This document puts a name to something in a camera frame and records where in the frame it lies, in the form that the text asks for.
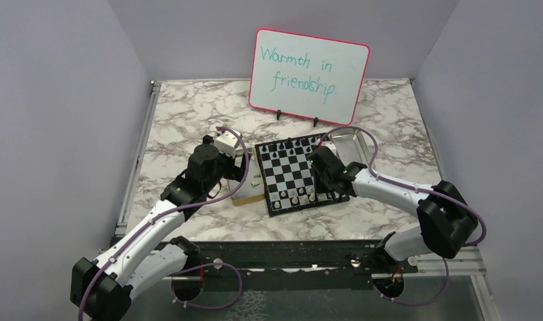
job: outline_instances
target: marble tabletop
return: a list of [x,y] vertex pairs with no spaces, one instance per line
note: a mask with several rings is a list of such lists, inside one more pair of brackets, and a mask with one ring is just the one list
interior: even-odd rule
[[[202,137],[224,125],[261,142],[326,132],[335,126],[256,110],[248,105],[249,80],[164,82],[160,89],[128,231],[151,209],[166,185],[186,167]],[[439,171],[408,79],[366,80],[353,125],[369,129],[379,143],[376,169],[416,183],[438,183]],[[372,144],[366,137],[369,147]],[[219,195],[228,192],[223,184]],[[204,206],[165,240],[294,241],[379,239],[406,230],[417,219],[371,199],[268,217],[265,201],[235,207],[230,199]]]

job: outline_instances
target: purple cable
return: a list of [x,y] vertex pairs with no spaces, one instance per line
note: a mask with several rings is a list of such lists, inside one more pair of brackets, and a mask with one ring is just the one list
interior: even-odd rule
[[192,267],[190,269],[179,271],[179,272],[177,272],[177,274],[188,273],[188,272],[191,272],[191,271],[204,269],[204,268],[207,268],[209,266],[215,266],[215,265],[222,265],[222,266],[225,266],[227,268],[230,268],[238,276],[238,292],[236,293],[236,296],[234,296],[234,299],[232,299],[230,302],[228,302],[226,304],[223,304],[221,306],[203,306],[203,305],[200,305],[200,304],[194,304],[194,303],[181,301],[177,297],[177,295],[173,292],[173,289],[171,289],[171,294],[173,295],[173,298],[174,298],[173,303],[178,302],[180,304],[183,304],[183,306],[185,306],[185,307],[192,306],[194,308],[199,308],[199,309],[204,309],[204,310],[220,310],[220,309],[228,308],[232,304],[236,303],[236,301],[238,301],[238,299],[240,299],[240,295],[242,295],[242,287],[243,287],[242,286],[242,276],[240,275],[240,271],[238,271],[238,269],[236,267],[234,267],[233,265],[231,265],[231,264],[228,264],[228,263],[206,263],[206,264],[202,264],[202,265]]
[[[238,191],[240,189],[240,187],[242,187],[242,184],[244,184],[244,182],[246,182],[246,177],[248,176],[248,169],[249,169],[249,158],[248,158],[248,149],[246,148],[246,145],[244,144],[244,141],[242,141],[240,136],[238,136],[238,134],[236,134],[236,132],[234,130],[232,130],[232,129],[228,128],[228,127],[223,127],[223,126],[217,127],[217,130],[220,130],[220,131],[226,130],[226,131],[230,132],[240,142],[240,145],[242,146],[242,149],[244,150],[244,159],[245,159],[244,163],[245,163],[246,170],[244,171],[244,175],[242,176],[242,179],[240,180],[240,183],[238,184],[238,186],[236,186],[232,191],[228,192],[228,194],[226,194],[226,195],[224,195],[222,197],[219,197],[217,199],[211,199],[210,201],[200,202],[200,203],[196,203],[196,204],[183,205],[183,206],[179,206],[179,207],[176,207],[174,209],[169,209],[169,210],[167,210],[165,212],[162,212],[161,214],[158,214],[157,216],[152,218],[153,223],[156,223],[158,220],[162,219],[163,217],[165,217],[165,216],[167,216],[167,215],[169,215],[171,213],[179,212],[179,211],[182,211],[184,209],[190,209],[191,207],[200,207],[200,206],[205,206],[205,205],[208,205],[208,204],[214,204],[216,202],[220,202],[220,201],[230,197],[232,194],[236,193],[236,191]],[[122,254],[124,252],[124,250],[127,249],[128,246],[130,246],[149,227],[150,227],[150,224],[144,224],[136,233],[134,233],[134,235],[132,235],[130,237],[130,239],[128,239],[128,241],[126,243],[124,243],[122,246],[120,246],[120,249],[118,251],[116,251],[116,253],[114,253],[112,255],[112,257],[114,259],[117,259],[118,256],[120,256],[120,254]],[[110,265],[112,265],[110,260],[106,261],[106,263],[104,263],[104,265],[100,268],[100,270],[98,270],[98,273],[96,273],[94,275],[94,277],[92,278],[92,280],[90,280],[90,283],[86,287],[86,290],[84,291],[82,299],[80,300],[80,305],[79,305],[79,309],[78,309],[78,321],[83,321],[82,317],[84,315],[84,307],[86,305],[86,301],[88,300],[88,296],[90,295],[90,290],[94,287],[94,284],[96,283],[96,281],[98,281],[98,278],[102,275],[102,273],[104,271],[106,271],[106,269],[108,269],[108,267]]]
[[383,176],[375,173],[374,172],[374,159],[376,158],[376,155],[378,154],[378,142],[374,138],[374,135],[372,135],[369,131],[367,131],[367,130],[361,128],[361,127],[358,127],[358,126],[338,127],[338,128],[333,129],[333,130],[329,130],[323,137],[321,137],[321,141],[323,141],[330,133],[332,133],[332,132],[334,132],[336,130],[339,130],[339,129],[343,129],[343,128],[350,128],[350,129],[359,130],[359,131],[365,133],[366,135],[368,135],[368,137],[370,137],[370,139],[372,139],[372,141],[374,142],[374,153],[372,153],[372,159],[370,159],[370,162],[368,162],[368,171],[370,171],[370,174],[372,174],[372,176],[376,177],[376,179],[379,179],[382,182],[390,183],[392,185],[396,185],[396,186],[402,187],[404,189],[408,189],[410,191],[416,191],[416,192],[418,191],[418,192],[423,192],[423,193],[435,195],[435,196],[440,197],[442,199],[445,199],[445,200],[447,200],[447,201],[449,201],[449,202],[451,202],[451,203],[453,203],[453,204],[455,204],[457,206],[460,206],[460,207],[464,208],[465,210],[469,211],[472,215],[474,215],[474,217],[476,217],[476,219],[478,220],[478,222],[482,226],[482,233],[480,234],[478,239],[476,239],[473,242],[466,243],[464,246],[475,246],[475,245],[479,244],[480,242],[482,242],[482,240],[484,240],[484,238],[486,237],[486,234],[487,234],[487,228],[486,228],[486,224],[484,223],[484,220],[482,219],[482,217],[480,215],[478,215],[478,213],[476,213],[475,210],[473,210],[471,207],[469,207],[465,203],[462,203],[461,201],[458,201],[458,200],[456,200],[456,199],[454,199],[454,198],[452,198],[452,197],[450,197],[448,195],[433,191],[431,189],[417,189],[416,190],[416,188],[414,186],[404,184],[402,182],[397,182],[397,181],[394,181],[392,179],[388,179],[386,177],[383,177]]
[[378,288],[374,287],[374,289],[376,289],[376,291],[380,294],[380,297],[382,299],[385,299],[385,300],[388,300],[392,303],[397,303],[397,304],[400,304],[402,306],[428,306],[429,304],[432,304],[432,303],[435,303],[436,301],[439,301],[439,299],[441,299],[444,295],[445,295],[445,292],[447,292],[447,289],[449,289],[449,282],[450,282],[450,278],[449,278],[449,265],[447,264],[447,260],[446,259],[443,259],[443,263],[445,264],[445,273],[446,273],[446,276],[445,276],[445,285],[443,286],[443,289],[441,289],[441,291],[439,292],[439,294],[437,294],[437,296],[435,296],[434,298],[432,298],[431,300],[429,301],[424,301],[424,302],[406,302],[406,301],[401,301],[401,300],[398,300],[398,299],[393,299],[392,298],[389,298],[387,296],[385,296],[384,294],[382,294],[382,292],[380,292],[380,290],[378,290]]

